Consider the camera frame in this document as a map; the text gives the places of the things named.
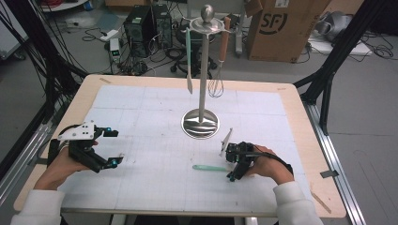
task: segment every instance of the sleeve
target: sleeve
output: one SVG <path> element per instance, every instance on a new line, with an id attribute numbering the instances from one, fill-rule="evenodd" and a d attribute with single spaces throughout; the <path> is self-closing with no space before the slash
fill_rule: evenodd
<path id="1" fill-rule="evenodd" d="M 314 203 L 307 200 L 299 183 L 292 181 L 281 184 L 274 189 L 277 210 L 281 225 L 318 225 L 323 224 L 316 214 Z"/>
<path id="2" fill-rule="evenodd" d="M 11 225 L 59 225 L 60 209 L 65 194 L 55 190 L 30 190 L 23 210 Z"/>

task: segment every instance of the box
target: box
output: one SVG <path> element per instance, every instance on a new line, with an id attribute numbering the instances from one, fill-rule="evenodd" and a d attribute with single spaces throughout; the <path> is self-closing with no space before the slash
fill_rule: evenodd
<path id="1" fill-rule="evenodd" d="M 331 0 L 325 11 L 342 11 L 344 14 L 355 15 L 363 0 Z"/>
<path id="2" fill-rule="evenodd" d="M 298 61 L 320 15 L 330 0 L 252 0 L 246 42 L 249 60 Z"/>
<path id="3" fill-rule="evenodd" d="M 107 7 L 150 6 L 152 5 L 152 0 L 105 0 L 105 5 Z"/>

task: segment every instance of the wearable hand device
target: wearable hand device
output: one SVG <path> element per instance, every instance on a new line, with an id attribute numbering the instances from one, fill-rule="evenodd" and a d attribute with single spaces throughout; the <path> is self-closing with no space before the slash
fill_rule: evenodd
<path id="1" fill-rule="evenodd" d="M 228 143 L 225 151 L 226 160 L 237 163 L 235 169 L 227 175 L 231 182 L 234 182 L 236 179 L 240 180 L 240 178 L 242 178 L 242 176 L 251 168 L 258 157 L 268 157 L 278 160 L 293 174 L 293 168 L 290 164 L 285 163 L 279 157 L 270 153 L 255 152 L 254 147 L 255 146 L 249 142 L 241 142 L 238 144 Z"/>
<path id="2" fill-rule="evenodd" d="M 59 141 L 68 141 L 69 156 L 95 173 L 104 169 L 116 168 L 122 162 L 122 157 L 109 157 L 106 160 L 94 151 L 94 141 L 102 134 L 103 137 L 117 137 L 118 131 L 111 130 L 109 127 L 97 127 L 94 122 L 66 127 L 60 132 L 58 139 L 51 141 L 47 164 L 50 165 L 58 155 Z"/>

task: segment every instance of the vertical pole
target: vertical pole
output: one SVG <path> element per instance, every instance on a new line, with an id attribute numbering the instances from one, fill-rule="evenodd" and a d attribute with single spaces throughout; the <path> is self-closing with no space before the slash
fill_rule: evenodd
<path id="1" fill-rule="evenodd" d="M 202 35 L 202 60 L 200 68 L 200 97 L 199 97 L 199 123 L 203 122 L 205 114 L 205 98 L 207 86 L 207 60 L 208 60 L 208 36 Z"/>

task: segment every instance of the tape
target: tape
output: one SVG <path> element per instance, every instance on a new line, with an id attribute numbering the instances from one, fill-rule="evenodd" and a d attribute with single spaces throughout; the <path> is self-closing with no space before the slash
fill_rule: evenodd
<path id="1" fill-rule="evenodd" d="M 323 178 L 328 178 L 328 177 L 330 177 L 330 176 L 335 177 L 335 176 L 338 176 L 338 175 L 339 175 L 339 173 L 336 172 L 336 171 L 325 171 L 325 172 L 321 172 L 321 176 L 322 176 Z"/>

